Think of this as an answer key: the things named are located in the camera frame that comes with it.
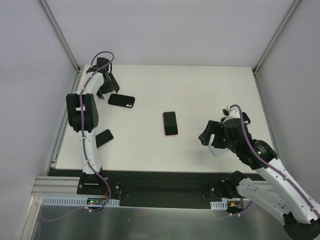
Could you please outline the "dark phone grey frame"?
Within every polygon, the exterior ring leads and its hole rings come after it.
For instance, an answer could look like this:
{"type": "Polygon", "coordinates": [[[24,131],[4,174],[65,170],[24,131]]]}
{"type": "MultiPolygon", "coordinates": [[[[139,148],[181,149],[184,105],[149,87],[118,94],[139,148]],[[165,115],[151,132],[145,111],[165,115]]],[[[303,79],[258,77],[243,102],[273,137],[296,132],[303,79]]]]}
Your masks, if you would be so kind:
{"type": "Polygon", "coordinates": [[[114,139],[109,129],[106,129],[95,136],[96,147],[100,148],[114,139]]]}

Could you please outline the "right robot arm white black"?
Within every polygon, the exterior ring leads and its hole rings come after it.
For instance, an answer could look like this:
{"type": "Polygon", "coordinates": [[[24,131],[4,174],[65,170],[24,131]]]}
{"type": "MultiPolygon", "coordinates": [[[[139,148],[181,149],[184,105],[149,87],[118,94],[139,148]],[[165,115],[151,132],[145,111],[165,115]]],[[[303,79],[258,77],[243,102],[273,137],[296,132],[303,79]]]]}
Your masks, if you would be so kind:
{"type": "Polygon", "coordinates": [[[223,110],[221,121],[209,120],[198,139],[204,146],[228,149],[274,190],[270,192],[240,171],[217,183],[217,195],[241,196],[269,212],[293,240],[314,240],[320,235],[320,205],[289,174],[277,153],[263,140],[253,139],[238,105],[223,110]]]}

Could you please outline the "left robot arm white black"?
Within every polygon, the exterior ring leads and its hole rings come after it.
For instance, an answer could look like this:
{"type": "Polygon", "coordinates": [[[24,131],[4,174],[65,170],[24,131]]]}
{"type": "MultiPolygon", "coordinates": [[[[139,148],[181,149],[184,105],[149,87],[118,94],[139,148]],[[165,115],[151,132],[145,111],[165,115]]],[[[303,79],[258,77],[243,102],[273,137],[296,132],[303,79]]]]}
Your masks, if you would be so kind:
{"type": "Polygon", "coordinates": [[[112,61],[99,57],[86,71],[84,84],[74,93],[66,95],[68,124],[80,142],[83,169],[87,175],[102,169],[96,144],[99,113],[95,97],[102,99],[109,93],[118,93],[120,86],[112,74],[112,61]]]}

